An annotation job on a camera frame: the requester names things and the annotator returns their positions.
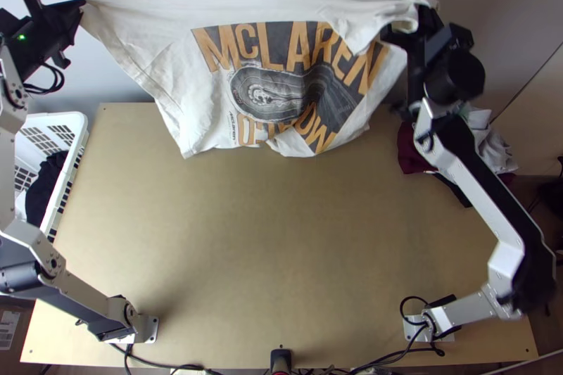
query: white laundry basket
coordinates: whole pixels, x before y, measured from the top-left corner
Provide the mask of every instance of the white laundry basket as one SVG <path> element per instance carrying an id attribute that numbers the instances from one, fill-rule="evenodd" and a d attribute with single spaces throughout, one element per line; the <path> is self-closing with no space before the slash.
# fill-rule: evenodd
<path id="1" fill-rule="evenodd" d="M 58 223 L 72 189 L 84 147 L 88 141 L 88 120 L 82 113 L 29 114 L 15 136 L 15 192 L 26 191 L 37 178 L 48 156 L 68 151 L 55 189 L 45 210 L 41 231 L 53 242 Z"/>

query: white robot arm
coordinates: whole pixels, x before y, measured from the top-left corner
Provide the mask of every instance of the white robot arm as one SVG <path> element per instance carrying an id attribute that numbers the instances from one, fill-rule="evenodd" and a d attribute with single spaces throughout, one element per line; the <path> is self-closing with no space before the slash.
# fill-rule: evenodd
<path id="1" fill-rule="evenodd" d="M 29 99 L 22 79 L 48 58 L 62 68 L 70 64 L 63 49 L 72 44 L 84 2 L 25 3 L 31 18 L 0 10 L 0 295 L 50 303 L 88 324 L 100 341 L 152 343 L 158 318 L 137 314 L 124 297 L 107 297 L 71 274 L 39 228 L 15 218 L 14 140 Z"/>

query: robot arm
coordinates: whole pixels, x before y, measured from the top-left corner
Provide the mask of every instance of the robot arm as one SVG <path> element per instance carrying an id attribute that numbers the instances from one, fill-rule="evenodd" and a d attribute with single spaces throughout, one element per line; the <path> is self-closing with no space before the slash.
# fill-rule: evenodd
<path id="1" fill-rule="evenodd" d="M 555 291 L 555 256 L 536 223 L 476 152 L 472 132 L 457 114 L 484 86 L 483 66 L 469 52 L 471 32 L 444 26 L 423 6 L 419 24 L 414 34 L 387 27 L 381 35 L 408 54 L 405 115 L 416 119 L 415 147 L 455 181 L 498 240 L 480 291 L 459 300 L 448 296 L 407 317 L 418 325 L 405 321 L 405 337 L 425 323 L 417 340 L 432 341 L 482 319 L 519 319 L 546 303 Z"/>
<path id="2" fill-rule="evenodd" d="M 27 115 L 23 80 L 44 61 L 70 61 L 83 0 L 43 6 L 25 0 L 31 18 L 18 20 L 0 10 L 0 295 L 41 299 L 88 324 L 107 343 L 152 343 L 158 319 L 137 314 L 122 296 L 107 297 L 66 269 L 66 261 L 38 227 L 15 219 L 15 134 Z"/>

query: graphic print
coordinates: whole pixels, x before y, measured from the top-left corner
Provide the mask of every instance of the graphic print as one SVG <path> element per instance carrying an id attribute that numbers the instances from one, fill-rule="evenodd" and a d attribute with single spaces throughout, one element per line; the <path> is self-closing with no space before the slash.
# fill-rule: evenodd
<path id="1" fill-rule="evenodd" d="M 236 143 L 259 144 L 294 127 L 315 153 L 330 145 L 363 100 L 388 52 L 373 41 L 352 56 L 323 22 L 243 23 L 192 33 L 209 71 L 229 82 Z"/>

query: table surface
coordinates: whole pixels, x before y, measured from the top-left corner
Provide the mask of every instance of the table surface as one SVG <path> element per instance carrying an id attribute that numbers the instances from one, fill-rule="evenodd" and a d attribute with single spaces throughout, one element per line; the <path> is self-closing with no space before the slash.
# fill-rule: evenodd
<path id="1" fill-rule="evenodd" d="M 398 125 L 381 108 L 359 139 L 315 158 L 264 147 L 184 160 L 154 104 L 104 104 L 55 246 L 71 272 L 160 317 L 156 343 L 135 346 L 146 359 L 265 368 L 283 345 L 297 367 L 358 366 L 406 346 L 405 296 L 475 292 L 495 245 L 444 185 L 401 173 Z M 537 357 L 528 319 L 455 337 L 440 344 L 445 357 L 401 364 Z M 38 301 L 22 361 L 123 358 Z"/>

